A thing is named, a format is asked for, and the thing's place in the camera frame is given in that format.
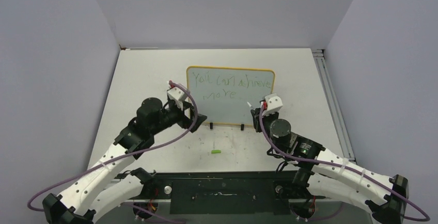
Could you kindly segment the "yellow framed whiteboard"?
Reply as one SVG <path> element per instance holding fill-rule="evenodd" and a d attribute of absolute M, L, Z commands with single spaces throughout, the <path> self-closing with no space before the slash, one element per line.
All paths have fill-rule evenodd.
<path fill-rule="evenodd" d="M 199 113 L 208 117 L 204 124 L 252 125 L 247 102 L 256 108 L 263 97 L 273 93 L 275 72 L 269 69 L 189 66 L 186 81 Z"/>

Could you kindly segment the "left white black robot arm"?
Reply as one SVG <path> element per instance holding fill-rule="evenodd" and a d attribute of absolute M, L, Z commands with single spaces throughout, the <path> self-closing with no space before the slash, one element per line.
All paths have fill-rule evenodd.
<path fill-rule="evenodd" d="M 134 169 L 117 184 L 115 176 L 135 162 L 154 144 L 154 136 L 178 124 L 195 132 L 207 116 L 194 113 L 194 106 L 182 107 L 168 100 L 164 108 L 158 98 L 145 99 L 128 125 L 115 138 L 101 159 L 87 174 L 58 195 L 47 195 L 42 204 L 48 223 L 96 223 L 102 216 L 133 197 L 149 198 L 154 191 L 153 176 L 143 168 Z"/>

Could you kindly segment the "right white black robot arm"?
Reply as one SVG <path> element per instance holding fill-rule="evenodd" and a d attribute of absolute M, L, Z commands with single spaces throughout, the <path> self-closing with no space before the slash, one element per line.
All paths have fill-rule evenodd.
<path fill-rule="evenodd" d="M 267 155 L 298 168 L 292 190 L 298 197 L 322 196 L 359 207 L 379 223 L 403 223 L 409 199 L 408 180 L 381 175 L 341 157 L 322 144 L 291 130 L 279 109 L 251 109 L 253 127 L 270 144 Z"/>

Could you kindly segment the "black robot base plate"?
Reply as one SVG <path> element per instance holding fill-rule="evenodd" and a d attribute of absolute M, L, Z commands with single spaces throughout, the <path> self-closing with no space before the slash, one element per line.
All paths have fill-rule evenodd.
<path fill-rule="evenodd" d="M 290 208 L 308 208 L 316 200 L 316 213 L 347 207 L 292 185 L 295 171 L 157 173 L 133 200 L 170 204 L 171 214 L 288 215 Z"/>

